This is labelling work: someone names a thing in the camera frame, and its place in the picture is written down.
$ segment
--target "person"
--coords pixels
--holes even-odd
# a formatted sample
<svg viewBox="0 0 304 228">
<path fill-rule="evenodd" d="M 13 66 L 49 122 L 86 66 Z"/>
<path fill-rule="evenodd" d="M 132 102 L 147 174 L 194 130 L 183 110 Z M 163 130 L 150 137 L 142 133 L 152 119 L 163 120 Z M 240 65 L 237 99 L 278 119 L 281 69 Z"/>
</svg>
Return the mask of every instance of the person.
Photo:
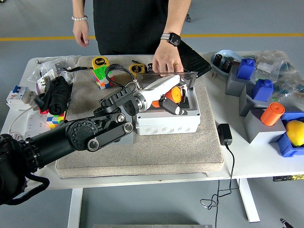
<svg viewBox="0 0 304 228">
<path fill-rule="evenodd" d="M 89 45 L 85 0 L 73 2 L 73 33 Z M 191 0 L 94 0 L 94 28 L 101 55 L 154 54 L 153 71 L 183 72 L 177 47 L 162 34 L 180 35 Z"/>
</svg>

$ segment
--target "yellow tape measure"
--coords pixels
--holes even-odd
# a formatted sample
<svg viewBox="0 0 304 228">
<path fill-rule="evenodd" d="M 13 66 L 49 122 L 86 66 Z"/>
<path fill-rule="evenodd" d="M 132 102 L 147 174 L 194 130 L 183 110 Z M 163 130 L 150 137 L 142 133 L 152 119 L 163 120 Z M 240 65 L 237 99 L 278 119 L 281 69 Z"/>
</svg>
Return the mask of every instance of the yellow tape measure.
<svg viewBox="0 0 304 228">
<path fill-rule="evenodd" d="M 92 66 L 93 66 L 93 69 L 98 69 L 102 66 L 109 66 L 110 63 L 109 63 L 109 60 L 104 57 L 104 56 L 98 56 L 98 57 L 95 57 L 93 60 L 92 60 Z"/>
<path fill-rule="evenodd" d="M 134 63 L 129 66 L 129 71 L 136 77 L 137 74 L 145 73 L 145 64 Z"/>
</svg>

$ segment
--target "rubik's cube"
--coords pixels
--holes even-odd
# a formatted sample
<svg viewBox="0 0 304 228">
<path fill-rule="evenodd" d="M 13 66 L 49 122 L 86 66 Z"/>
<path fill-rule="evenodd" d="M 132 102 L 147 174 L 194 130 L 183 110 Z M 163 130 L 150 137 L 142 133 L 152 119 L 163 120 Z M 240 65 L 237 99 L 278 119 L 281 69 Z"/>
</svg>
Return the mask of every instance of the rubik's cube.
<svg viewBox="0 0 304 228">
<path fill-rule="evenodd" d="M 47 124 L 51 129 L 55 128 L 61 120 L 65 119 L 66 112 L 62 113 L 61 115 L 52 115 L 50 113 L 47 114 Z"/>
<path fill-rule="evenodd" d="M 96 84 L 99 89 L 105 89 L 109 88 L 113 85 L 113 83 L 109 82 L 105 77 L 105 69 L 107 66 L 101 66 L 95 70 L 93 70 L 94 74 L 94 81 L 96 81 Z"/>
</svg>

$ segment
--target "white table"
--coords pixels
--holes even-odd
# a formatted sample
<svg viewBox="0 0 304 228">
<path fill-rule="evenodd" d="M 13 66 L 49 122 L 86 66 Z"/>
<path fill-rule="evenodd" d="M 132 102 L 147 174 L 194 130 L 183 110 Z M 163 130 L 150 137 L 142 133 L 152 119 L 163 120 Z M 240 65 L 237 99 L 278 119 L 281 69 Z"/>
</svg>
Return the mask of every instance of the white table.
<svg viewBox="0 0 304 228">
<path fill-rule="evenodd" d="M 201 53 L 210 61 L 214 53 Z M 27 81 L 28 76 L 36 67 L 39 58 L 31 59 L 25 69 L 20 86 L 28 86 L 35 90 L 35 83 Z M 242 121 L 244 117 L 238 115 L 238 97 L 225 95 L 226 77 L 218 74 L 212 77 L 211 70 L 202 77 L 205 78 L 208 95 L 217 124 L 228 123 L 230 125 L 233 142 L 229 146 L 235 156 L 235 167 L 233 178 L 238 179 L 240 193 L 245 205 L 249 222 L 259 221 L 257 209 L 255 207 L 247 178 L 272 177 L 297 175 L 304 173 L 304 156 L 283 158 L 280 155 L 277 143 L 251 145 L 246 140 L 246 133 Z M 22 111 L 10 109 L 1 133 L 7 133 L 10 124 Z M 25 124 L 18 121 L 20 133 L 24 133 Z M 143 175 L 143 176 L 114 176 L 99 178 L 68 178 L 61 179 L 55 171 L 55 163 L 51 163 L 43 169 L 37 171 L 35 175 L 49 178 L 50 186 L 48 189 L 73 189 L 71 199 L 71 210 L 68 227 L 75 227 L 79 224 L 81 198 L 83 188 L 103 187 L 103 186 L 123 186 L 154 183 L 172 183 L 187 181 L 210 181 L 226 180 L 230 178 L 232 167 L 231 154 L 223 147 L 223 157 L 225 164 L 218 172 L 192 173 L 192 174 L 164 174 L 164 175 Z M 37 184 L 29 181 L 28 188 L 32 189 Z"/>
</svg>

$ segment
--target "black robotic arm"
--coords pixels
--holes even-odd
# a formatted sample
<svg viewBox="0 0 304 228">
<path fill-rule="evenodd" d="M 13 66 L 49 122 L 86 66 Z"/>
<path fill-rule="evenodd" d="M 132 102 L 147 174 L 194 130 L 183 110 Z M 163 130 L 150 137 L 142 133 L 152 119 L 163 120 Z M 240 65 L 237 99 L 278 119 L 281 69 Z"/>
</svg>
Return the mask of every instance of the black robotic arm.
<svg viewBox="0 0 304 228">
<path fill-rule="evenodd" d="M 67 121 L 43 134 L 16 141 L 8 134 L 0 136 L 0 205 L 17 205 L 45 190 L 49 180 L 32 173 L 73 151 L 97 151 L 120 140 L 133 131 L 133 124 L 127 122 L 120 106 L 131 116 L 147 110 L 152 101 L 160 100 L 170 104 L 167 111 L 176 112 L 177 104 L 164 98 L 164 94 L 178 85 L 179 75 L 163 77 L 144 90 L 131 91 L 123 87 L 100 101 L 94 116 Z M 14 199 L 27 187 L 26 177 L 42 184 Z"/>
</svg>

